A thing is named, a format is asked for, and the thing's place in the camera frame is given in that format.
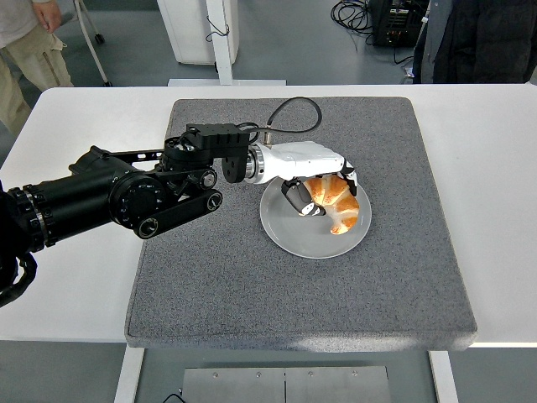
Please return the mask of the white-black robot hand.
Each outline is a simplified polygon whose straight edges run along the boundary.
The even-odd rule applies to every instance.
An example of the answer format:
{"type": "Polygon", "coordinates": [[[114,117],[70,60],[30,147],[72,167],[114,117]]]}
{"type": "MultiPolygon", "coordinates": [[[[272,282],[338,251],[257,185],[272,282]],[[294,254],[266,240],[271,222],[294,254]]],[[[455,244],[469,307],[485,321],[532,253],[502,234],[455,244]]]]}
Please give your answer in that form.
{"type": "Polygon", "coordinates": [[[335,204],[342,196],[357,194],[357,177],[345,157],[312,141],[268,146],[256,143],[250,147],[253,161],[247,181],[264,184],[278,177],[284,181],[282,193],[289,204],[302,216],[321,215],[326,206],[335,204]],[[323,195],[311,190],[301,179],[324,176],[336,177],[342,184],[323,195]]]}

